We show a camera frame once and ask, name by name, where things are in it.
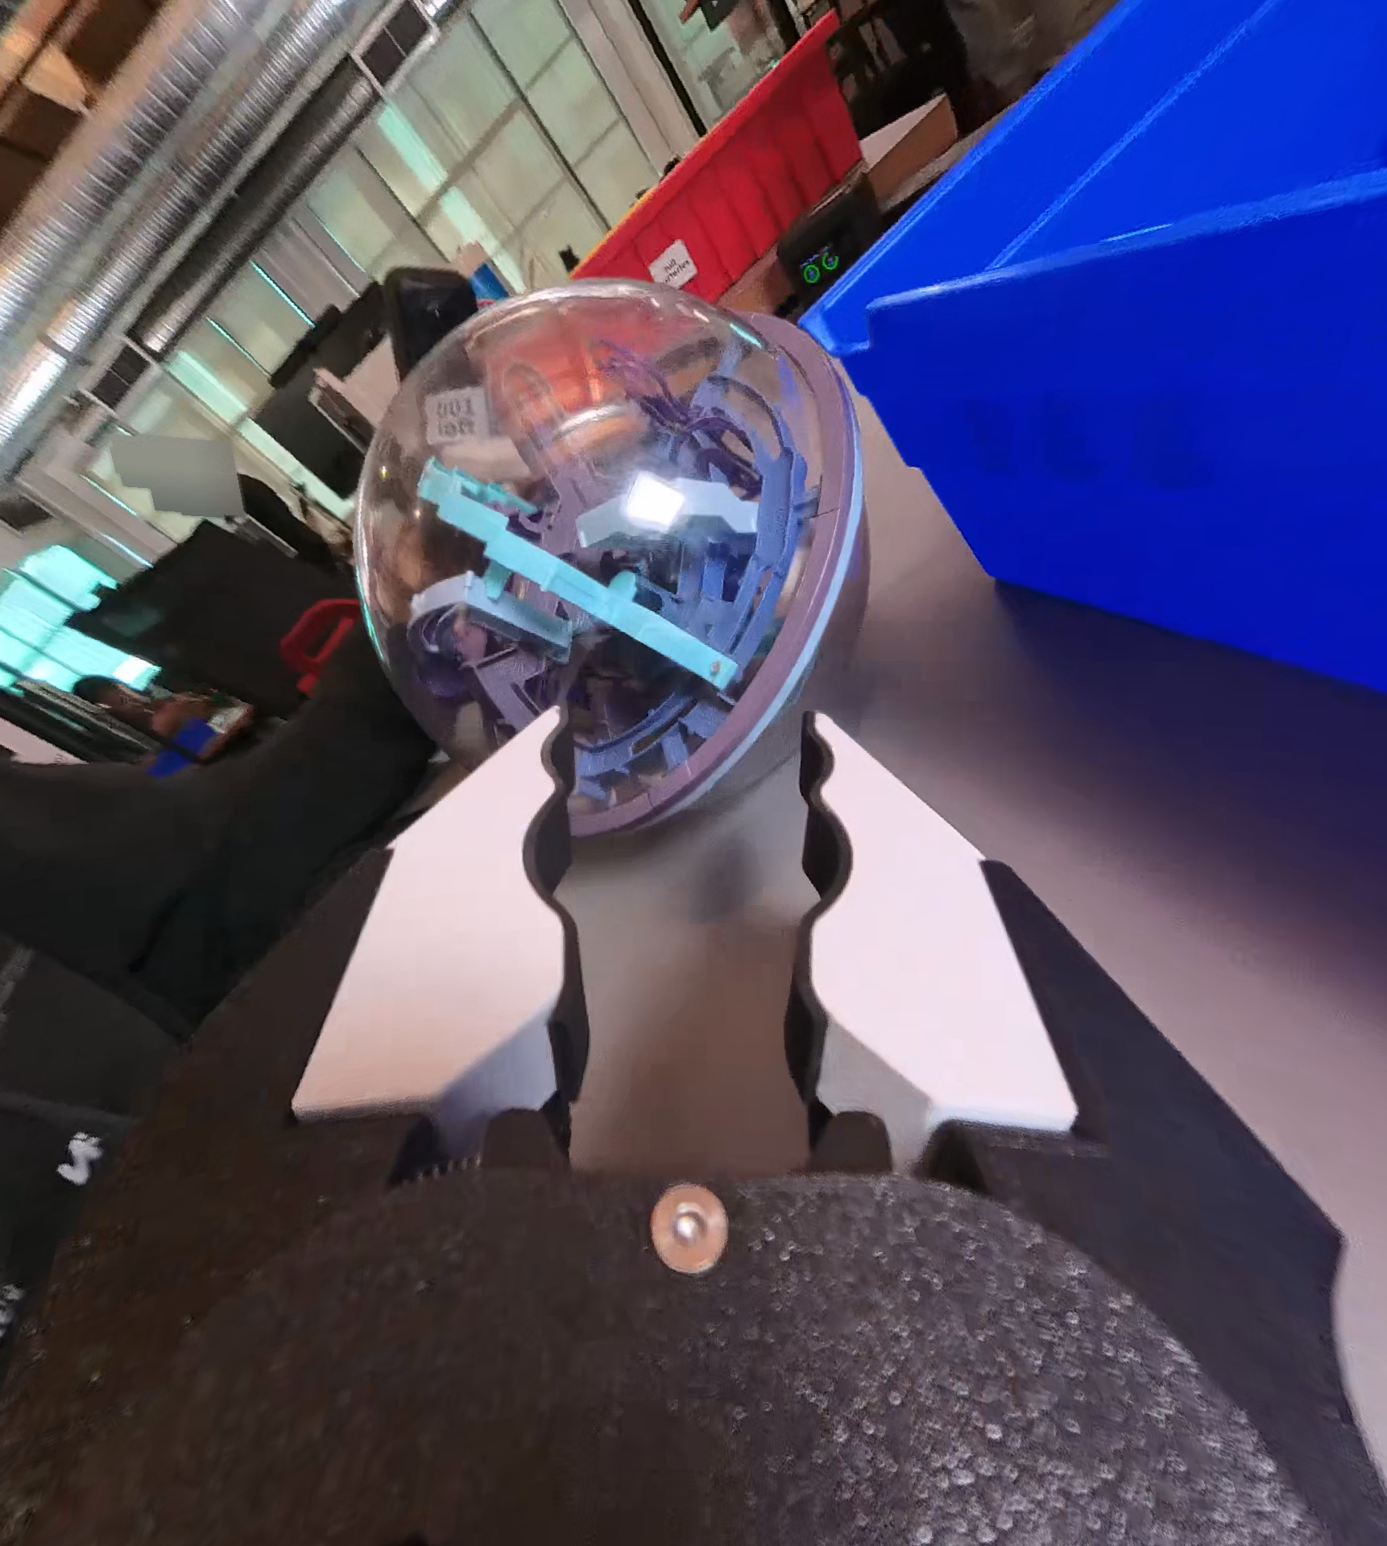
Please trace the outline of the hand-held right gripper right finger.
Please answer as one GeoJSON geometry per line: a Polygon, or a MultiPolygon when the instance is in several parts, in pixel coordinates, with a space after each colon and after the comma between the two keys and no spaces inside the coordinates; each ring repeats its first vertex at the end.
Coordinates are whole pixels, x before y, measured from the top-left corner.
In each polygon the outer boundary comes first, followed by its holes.
{"type": "Polygon", "coordinates": [[[925,1168],[953,1125],[1067,1138],[1064,1069],[990,861],[824,711],[801,729],[800,917],[789,1069],[814,1139],[859,1112],[888,1167],[925,1168]]]}

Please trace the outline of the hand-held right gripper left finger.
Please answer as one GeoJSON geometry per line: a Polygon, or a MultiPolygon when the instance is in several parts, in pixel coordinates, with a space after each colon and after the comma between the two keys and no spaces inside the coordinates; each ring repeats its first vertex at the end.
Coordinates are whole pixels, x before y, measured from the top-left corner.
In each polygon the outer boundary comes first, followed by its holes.
{"type": "Polygon", "coordinates": [[[478,1149],[505,1110],[571,1141],[590,1052],[573,866],[576,746],[552,706],[391,845],[294,1091],[299,1122],[424,1115],[478,1149]]]}

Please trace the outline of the clear plastic maze ball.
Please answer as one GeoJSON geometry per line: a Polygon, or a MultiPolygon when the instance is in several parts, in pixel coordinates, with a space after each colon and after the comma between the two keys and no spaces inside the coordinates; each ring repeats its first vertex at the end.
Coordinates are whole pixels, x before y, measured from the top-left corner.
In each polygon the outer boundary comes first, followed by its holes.
{"type": "Polygon", "coordinates": [[[648,279],[481,308],[402,379],[355,508],[394,689],[468,767],[558,717],[571,830],[640,835],[795,751],[871,581],[851,386],[787,318],[648,279]]]}

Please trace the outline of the red plastic object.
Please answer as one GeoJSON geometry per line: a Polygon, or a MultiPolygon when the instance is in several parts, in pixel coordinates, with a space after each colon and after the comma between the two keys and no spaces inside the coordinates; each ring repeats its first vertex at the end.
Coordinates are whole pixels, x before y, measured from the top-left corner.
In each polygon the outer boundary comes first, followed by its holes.
{"type": "Polygon", "coordinates": [[[312,697],[318,690],[331,658],[360,619],[360,600],[349,595],[325,597],[300,611],[278,647],[299,695],[312,697]]]}

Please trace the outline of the red plastic bin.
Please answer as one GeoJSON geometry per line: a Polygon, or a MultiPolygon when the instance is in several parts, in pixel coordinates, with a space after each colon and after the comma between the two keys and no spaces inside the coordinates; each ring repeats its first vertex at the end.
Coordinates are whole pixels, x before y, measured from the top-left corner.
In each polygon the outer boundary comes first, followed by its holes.
{"type": "Polygon", "coordinates": [[[829,9],[640,197],[571,279],[653,281],[718,302],[861,164],[829,9]]]}

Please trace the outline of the black charger with green display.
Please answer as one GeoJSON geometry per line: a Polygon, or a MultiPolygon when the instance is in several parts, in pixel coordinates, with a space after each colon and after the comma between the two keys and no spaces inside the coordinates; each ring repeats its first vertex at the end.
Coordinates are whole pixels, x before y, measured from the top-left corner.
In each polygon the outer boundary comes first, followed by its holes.
{"type": "Polygon", "coordinates": [[[779,239],[777,260],[801,300],[816,300],[859,262],[885,231],[869,178],[835,188],[779,239]]]}

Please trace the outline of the blue plastic bin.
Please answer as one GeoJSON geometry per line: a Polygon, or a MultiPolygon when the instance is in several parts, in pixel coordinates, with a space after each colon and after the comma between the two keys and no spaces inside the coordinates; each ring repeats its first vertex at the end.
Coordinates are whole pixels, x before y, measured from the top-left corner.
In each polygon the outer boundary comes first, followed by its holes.
{"type": "Polygon", "coordinates": [[[995,579],[1387,693],[1387,1],[1116,4],[801,321],[995,579]]]}

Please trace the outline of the silver ventilation duct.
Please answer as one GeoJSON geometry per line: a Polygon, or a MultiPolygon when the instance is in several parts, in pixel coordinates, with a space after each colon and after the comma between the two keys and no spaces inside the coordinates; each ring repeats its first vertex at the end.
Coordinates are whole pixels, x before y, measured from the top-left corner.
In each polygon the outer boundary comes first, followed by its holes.
{"type": "Polygon", "coordinates": [[[0,234],[0,487],[101,341],[391,2],[165,2],[0,234]]]}

